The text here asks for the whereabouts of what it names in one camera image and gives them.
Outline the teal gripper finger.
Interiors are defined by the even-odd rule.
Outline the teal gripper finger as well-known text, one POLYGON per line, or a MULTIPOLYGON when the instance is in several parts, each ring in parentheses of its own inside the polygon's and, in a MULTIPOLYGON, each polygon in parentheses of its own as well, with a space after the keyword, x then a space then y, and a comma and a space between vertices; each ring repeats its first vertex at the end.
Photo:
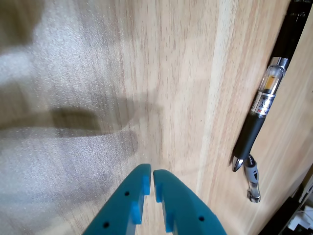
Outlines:
POLYGON ((144 197, 150 194, 151 165, 138 165, 84 231, 85 235, 134 235, 142 223, 144 197))
POLYGON ((165 230, 174 235, 224 235, 211 209, 178 177, 159 169, 153 172, 156 201, 162 204, 165 230))

